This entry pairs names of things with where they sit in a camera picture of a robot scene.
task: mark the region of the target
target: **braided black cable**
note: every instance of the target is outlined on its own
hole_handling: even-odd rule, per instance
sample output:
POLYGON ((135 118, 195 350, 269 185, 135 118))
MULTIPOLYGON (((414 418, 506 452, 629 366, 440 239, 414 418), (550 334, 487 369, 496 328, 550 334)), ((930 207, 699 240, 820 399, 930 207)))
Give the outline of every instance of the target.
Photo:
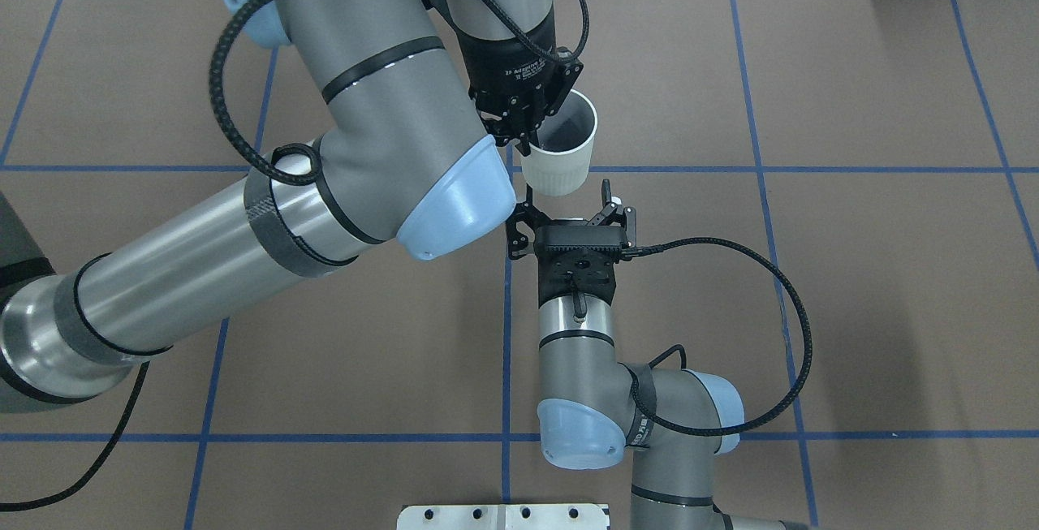
POLYGON ((140 365, 140 368, 137 368, 137 379, 133 382, 133 390, 130 391, 130 399, 127 400, 127 405, 123 408, 123 416, 119 417, 119 423, 115 425, 115 430, 112 432, 111 438, 108 439, 108 443, 105 445, 105 448, 101 449, 101 454, 94 460, 90 468, 86 470, 86 473, 84 473, 79 480, 66 489, 58 492, 52 496, 39 498, 38 500, 30 500, 28 502, 0 502, 0 512, 26 511, 49 506, 60 502, 86 486, 87 482, 90 481, 94 475, 97 475, 98 471, 101 470, 101 466, 105 465, 105 460, 108 459, 108 455, 112 453, 112 450, 115 449, 115 445, 118 444, 119 439, 123 438, 123 431, 126 430, 127 423, 130 422, 130 415, 133 415, 134 404, 137 404, 137 397, 140 396, 140 389, 144 386, 144 376, 148 375, 148 364, 149 363, 145 362, 140 365))
POLYGON ((216 117, 216 124, 220 127, 220 132, 231 142, 231 147, 237 150, 238 154, 245 161, 248 161, 249 165, 278 183, 296 186, 310 185, 317 181, 321 170, 321 160, 317 158, 314 150, 307 147, 308 156, 311 157, 312 163, 316 164, 311 171, 304 175, 292 175, 279 170, 270 161, 264 159, 260 153, 257 153, 256 149, 245 138, 242 138, 242 134, 238 131, 234 121, 231 118, 230 112, 228 112, 228 104, 224 100, 223 69, 227 64, 228 55, 231 53, 231 46, 234 45, 235 38, 238 38, 238 35, 241 34, 241 31, 245 28, 245 23, 248 22, 250 17, 256 15, 264 5, 268 5, 273 1, 275 0, 245 1, 245 4, 235 12, 234 17, 231 17, 227 27, 223 27, 223 31, 220 33, 220 38, 217 39, 216 49, 213 50, 213 56, 209 63, 209 102, 213 107, 213 116, 216 117))
POLYGON ((743 244, 738 244, 736 242, 724 240, 721 238, 710 238, 710 237, 686 238, 685 240, 675 240, 674 242, 668 242, 666 244, 660 244, 657 246, 639 246, 636 248, 630 248, 624 250, 624 256, 631 258, 638 258, 649 255, 657 255, 665 250, 670 250, 671 248, 677 248, 678 246, 687 246, 692 244, 713 244, 716 246, 722 246, 724 248, 736 250, 742 255, 751 258, 753 261, 756 261, 757 264, 761 264, 766 269, 768 269, 768 271, 771 272, 772 275, 775 276, 777 281, 779 281, 779 284, 782 285, 783 290, 787 290, 787 294, 790 295, 790 300, 794 303, 794 309, 797 311, 797 319, 801 323, 801 337, 804 340, 804 355, 803 360, 801 360, 801 370, 800 372, 798 372, 797 378, 795 378, 794 383, 791 386, 790 392, 788 392, 787 395, 783 396, 782 400, 780 400, 775 406, 773 406, 769 412, 765 413, 764 415, 757 417, 756 419, 749 420, 739 425, 719 427, 719 428, 692 428, 676 423, 672 423, 671 421, 663 419, 660 416, 657 416, 657 414, 654 413, 651 409, 646 407, 646 405, 639 398, 638 378, 632 378, 632 387, 631 387, 632 399, 635 401, 635 405, 638 407, 638 409, 641 410, 642 414, 644 414, 646 418, 648 418, 650 421, 666 429, 673 430, 682 434, 688 434, 691 436, 724 436, 726 434, 737 434, 740 432, 745 432, 757 428, 764 425, 765 423, 772 421, 780 414, 782 414, 783 410, 785 410, 788 407, 790 407, 791 404, 794 403, 794 400, 797 398, 797 395, 800 394, 801 389, 804 388, 804 382, 808 379, 808 370, 809 368, 811 368, 811 328, 808 325, 808 314, 807 312, 805 312, 804 303, 801 302, 801 297, 797 294, 797 290, 794 289, 794 285, 791 284, 790 279, 787 279, 787 275, 784 275, 782 271, 780 271, 779 268, 775 266, 775 264, 772 264, 771 261, 758 255, 754 250, 751 250, 750 248, 744 246, 743 244))

